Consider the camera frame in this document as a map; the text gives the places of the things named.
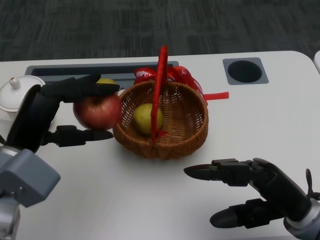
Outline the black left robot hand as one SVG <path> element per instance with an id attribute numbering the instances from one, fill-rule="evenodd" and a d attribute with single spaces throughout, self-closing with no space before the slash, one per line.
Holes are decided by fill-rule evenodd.
<path id="1" fill-rule="evenodd" d="M 49 131 L 61 102 L 79 103 L 87 97 L 109 97 L 120 89 L 118 84 L 99 83 L 100 77 L 100 74 L 92 74 L 32 86 L 22 101 L 7 138 L 0 139 L 1 144 L 36 153 L 40 146 L 48 143 L 73 147 L 85 145 L 88 141 L 113 138 L 108 130 L 79 130 L 74 125 L 59 125 L 55 132 Z"/>

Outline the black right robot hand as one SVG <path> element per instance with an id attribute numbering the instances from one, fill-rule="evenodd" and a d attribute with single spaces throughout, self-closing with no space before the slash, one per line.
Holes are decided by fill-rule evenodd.
<path id="1" fill-rule="evenodd" d="M 304 191 L 274 164 L 261 159 L 238 161 L 234 158 L 213 160 L 210 164 L 186 167 L 189 177 L 204 181 L 221 181 L 230 187 L 252 186 L 261 198 L 230 206 L 215 213 L 210 223 L 220 229 L 265 226 L 287 217 L 302 220 L 312 203 Z"/>

